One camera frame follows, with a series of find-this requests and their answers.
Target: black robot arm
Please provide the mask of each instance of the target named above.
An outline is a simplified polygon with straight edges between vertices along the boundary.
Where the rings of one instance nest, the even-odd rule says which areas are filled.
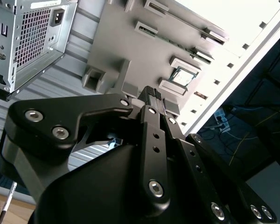
[[[9,108],[0,171],[37,202],[30,223],[277,223],[199,135],[182,134],[157,90],[139,99],[142,108],[118,94]],[[122,145],[69,172],[72,152],[114,138]]]

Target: silver bolt head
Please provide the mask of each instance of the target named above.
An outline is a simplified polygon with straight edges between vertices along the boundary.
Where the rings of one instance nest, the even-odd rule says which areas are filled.
[[[120,103],[124,106],[129,106],[129,103],[125,99],[122,99]]]
[[[257,208],[256,208],[254,205],[251,205],[250,208],[251,208],[253,214],[254,214],[257,218],[261,219],[261,213],[257,210]]]
[[[211,203],[211,210],[214,213],[214,215],[221,221],[223,221],[225,219],[225,215],[223,210],[220,208],[219,205],[217,205],[216,203],[212,202]]]
[[[173,118],[169,118],[169,121],[174,125],[176,124],[176,121]]]
[[[151,193],[153,193],[153,195],[155,197],[162,197],[163,196],[163,188],[162,186],[157,182],[157,181],[151,181],[149,182],[149,189],[151,191]]]
[[[156,113],[156,111],[155,111],[153,108],[149,108],[148,110],[149,110],[149,112],[151,112],[151,113],[153,113],[153,114]]]
[[[25,117],[32,122],[39,122],[43,119],[42,113],[34,110],[25,112]]]
[[[262,206],[261,209],[263,210],[263,212],[265,213],[265,215],[266,215],[269,219],[273,219],[272,214],[269,212],[269,210],[268,210],[265,206]]]
[[[52,133],[56,138],[58,138],[60,140],[64,140],[64,139],[68,138],[70,135],[68,130],[66,130],[64,127],[55,127],[52,130]]]
[[[194,136],[194,139],[198,142],[198,143],[201,143],[201,140],[198,136]]]

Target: pc power supply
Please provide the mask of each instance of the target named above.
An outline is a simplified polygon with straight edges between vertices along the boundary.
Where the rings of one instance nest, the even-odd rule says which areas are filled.
[[[78,0],[0,0],[0,99],[63,57]]]

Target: metal mesh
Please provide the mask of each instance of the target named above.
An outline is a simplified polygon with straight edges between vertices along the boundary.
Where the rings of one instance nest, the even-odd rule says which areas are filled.
[[[21,67],[43,53],[51,10],[46,8],[23,15],[20,44],[15,49],[15,61]]]

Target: corrugated metal wall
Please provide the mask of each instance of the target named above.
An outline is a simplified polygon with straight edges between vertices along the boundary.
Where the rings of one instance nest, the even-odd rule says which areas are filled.
[[[16,100],[93,95],[82,88],[82,76],[98,27],[105,0],[80,0],[65,57],[19,93],[10,102],[0,100],[0,138],[9,106]],[[89,147],[71,155],[71,169],[108,151],[104,146]]]

